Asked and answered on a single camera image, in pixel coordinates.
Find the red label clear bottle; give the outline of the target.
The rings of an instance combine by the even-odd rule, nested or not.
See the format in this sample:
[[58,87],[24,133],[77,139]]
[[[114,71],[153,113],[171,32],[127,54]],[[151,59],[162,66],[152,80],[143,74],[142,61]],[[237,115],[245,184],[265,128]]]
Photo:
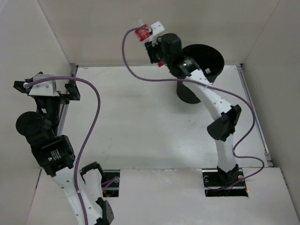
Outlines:
[[[143,23],[142,21],[140,21],[140,24],[141,26],[139,29],[135,31],[135,34],[138,37],[139,41],[145,46],[146,42],[151,42],[149,40],[149,37],[151,35],[151,28],[150,25]],[[160,42],[161,37],[162,36],[158,37],[157,42]],[[159,67],[163,66],[163,64],[164,63],[162,61],[160,63],[157,63]]]

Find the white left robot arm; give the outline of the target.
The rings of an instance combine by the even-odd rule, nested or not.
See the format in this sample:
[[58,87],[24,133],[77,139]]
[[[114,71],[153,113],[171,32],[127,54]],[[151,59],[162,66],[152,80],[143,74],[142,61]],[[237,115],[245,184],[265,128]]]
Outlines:
[[[97,110],[92,125],[75,155],[69,138],[59,134],[60,106],[71,100],[80,100],[76,82],[90,86],[97,97]],[[91,163],[79,169],[79,161],[84,147],[97,122],[101,100],[96,87],[90,82],[67,76],[49,76],[15,81],[13,87],[21,93],[32,97],[37,105],[36,111],[21,114],[15,124],[19,134],[25,137],[30,145],[32,155],[46,174],[64,191],[79,225],[109,225],[114,220],[109,202],[103,199],[100,192],[90,194],[86,188],[84,175],[95,187],[105,182],[105,173],[99,163]]]

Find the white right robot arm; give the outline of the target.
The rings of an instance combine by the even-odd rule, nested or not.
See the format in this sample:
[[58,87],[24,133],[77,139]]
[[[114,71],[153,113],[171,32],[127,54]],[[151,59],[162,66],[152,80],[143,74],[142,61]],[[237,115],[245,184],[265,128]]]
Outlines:
[[202,103],[213,122],[207,132],[215,140],[217,148],[217,180],[222,185],[236,181],[239,166],[233,155],[233,133],[241,114],[239,105],[223,100],[211,88],[225,66],[222,54],[204,44],[182,47],[174,33],[149,36],[144,43],[151,63],[165,65],[176,77],[176,94],[188,104]]

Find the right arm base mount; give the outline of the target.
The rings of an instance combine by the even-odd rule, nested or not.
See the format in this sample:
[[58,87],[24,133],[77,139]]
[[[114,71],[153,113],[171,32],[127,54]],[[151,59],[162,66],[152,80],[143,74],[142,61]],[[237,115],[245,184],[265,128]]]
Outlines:
[[242,170],[239,170],[237,178],[229,183],[223,182],[216,170],[204,170],[202,176],[206,197],[248,197],[248,189],[244,181],[231,186],[239,178],[243,178]]

